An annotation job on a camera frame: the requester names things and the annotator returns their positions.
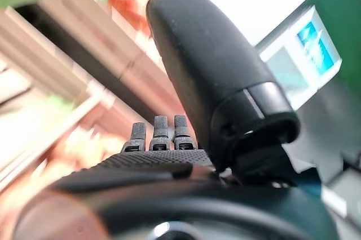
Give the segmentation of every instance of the blue screen display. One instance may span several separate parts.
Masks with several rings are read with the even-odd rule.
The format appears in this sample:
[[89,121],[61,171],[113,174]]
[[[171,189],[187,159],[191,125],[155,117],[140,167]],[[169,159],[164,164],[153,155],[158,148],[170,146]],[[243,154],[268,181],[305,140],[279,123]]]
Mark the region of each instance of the blue screen display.
[[333,66],[333,61],[321,40],[321,34],[322,30],[317,32],[313,23],[309,22],[297,34],[297,37],[301,41],[306,55],[316,66],[318,73],[323,75]]

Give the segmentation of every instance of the green panel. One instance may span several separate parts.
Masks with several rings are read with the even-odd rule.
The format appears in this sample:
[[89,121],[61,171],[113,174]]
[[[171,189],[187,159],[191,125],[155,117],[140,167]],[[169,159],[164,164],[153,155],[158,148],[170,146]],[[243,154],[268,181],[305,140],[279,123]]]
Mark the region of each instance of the green panel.
[[306,0],[315,5],[343,59],[340,79],[361,90],[361,0]]

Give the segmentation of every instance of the wooden shelf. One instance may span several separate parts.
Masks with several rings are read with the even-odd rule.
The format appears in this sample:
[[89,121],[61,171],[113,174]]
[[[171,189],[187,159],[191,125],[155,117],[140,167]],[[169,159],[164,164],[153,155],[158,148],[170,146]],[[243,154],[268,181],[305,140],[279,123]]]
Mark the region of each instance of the wooden shelf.
[[109,133],[128,137],[133,122],[145,122],[12,8],[0,11],[0,57],[6,68],[15,70],[32,85],[25,95],[1,106],[0,114],[31,107],[52,94],[74,104],[71,113],[59,118],[0,166],[0,191],[74,126],[89,121],[96,108],[100,107],[106,117],[93,119],[94,124],[102,125]]
[[154,112],[169,119],[184,113],[151,42],[116,10],[96,0],[41,0],[38,4]]

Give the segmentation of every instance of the robotic hand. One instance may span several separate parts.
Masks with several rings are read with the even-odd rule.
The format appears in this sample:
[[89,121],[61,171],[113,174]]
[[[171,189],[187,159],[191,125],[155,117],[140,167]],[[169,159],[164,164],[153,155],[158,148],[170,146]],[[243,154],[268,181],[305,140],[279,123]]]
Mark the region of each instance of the robotic hand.
[[282,144],[300,123],[253,47],[208,0],[150,0],[157,48],[202,149],[175,118],[133,125],[121,153],[52,184],[24,209],[14,239],[338,239],[302,189]]

